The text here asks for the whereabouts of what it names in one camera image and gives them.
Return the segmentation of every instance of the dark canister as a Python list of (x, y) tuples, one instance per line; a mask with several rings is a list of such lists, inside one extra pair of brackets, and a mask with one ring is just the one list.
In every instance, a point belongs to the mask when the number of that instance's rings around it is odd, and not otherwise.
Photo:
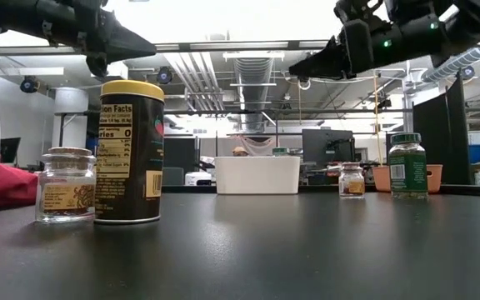
[(147, 82), (102, 85), (97, 151), (96, 223), (160, 218), (164, 92)]

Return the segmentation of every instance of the white container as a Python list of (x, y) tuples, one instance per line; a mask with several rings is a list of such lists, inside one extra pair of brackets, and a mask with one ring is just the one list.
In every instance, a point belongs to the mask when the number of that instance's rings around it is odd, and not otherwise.
[(218, 194), (296, 194), (299, 157), (216, 157)]
[(207, 172), (188, 172), (184, 176), (184, 185), (190, 187), (196, 187), (198, 180), (212, 180), (213, 175)]

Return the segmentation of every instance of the black panel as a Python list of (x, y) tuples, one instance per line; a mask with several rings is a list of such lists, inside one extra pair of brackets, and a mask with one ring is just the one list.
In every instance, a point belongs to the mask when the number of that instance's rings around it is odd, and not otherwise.
[(472, 184), (470, 173), (470, 156), (468, 141), (468, 124), (466, 122), (466, 108), (464, 100), (463, 80), (460, 72), (457, 81), (446, 92), (449, 129), (451, 136), (451, 152), (446, 175), (451, 184)]
[(327, 165), (330, 162), (355, 161), (355, 140), (352, 131), (303, 129), (302, 145), (304, 162)]
[(414, 132), (422, 135), (428, 164), (442, 164), (442, 183), (470, 184), (468, 130), (462, 82), (414, 106)]
[(193, 172), (196, 159), (196, 142), (193, 138), (164, 139), (164, 167), (182, 168), (184, 173)]

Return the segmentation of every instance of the spice jar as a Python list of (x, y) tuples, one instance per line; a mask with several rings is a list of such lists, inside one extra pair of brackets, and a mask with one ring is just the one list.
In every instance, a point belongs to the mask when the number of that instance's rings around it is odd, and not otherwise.
[(96, 158), (87, 149), (54, 147), (42, 156), (38, 175), (36, 220), (65, 223), (93, 220)]
[(272, 149), (272, 154), (274, 157), (288, 156), (287, 147), (275, 147)]
[(428, 198), (427, 159), (420, 146), (419, 133), (398, 133), (390, 138), (388, 152), (392, 198), (426, 200)]
[(364, 198), (364, 176), (360, 163), (345, 162), (342, 164), (338, 186), (341, 198)]

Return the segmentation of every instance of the green lid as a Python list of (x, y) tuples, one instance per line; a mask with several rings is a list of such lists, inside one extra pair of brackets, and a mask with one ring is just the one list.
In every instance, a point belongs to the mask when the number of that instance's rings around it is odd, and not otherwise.
[(272, 149), (273, 155), (288, 155), (287, 147), (275, 147)]
[(420, 143), (422, 136), (419, 133), (398, 133), (390, 137), (390, 143), (392, 145), (399, 145), (402, 143)]

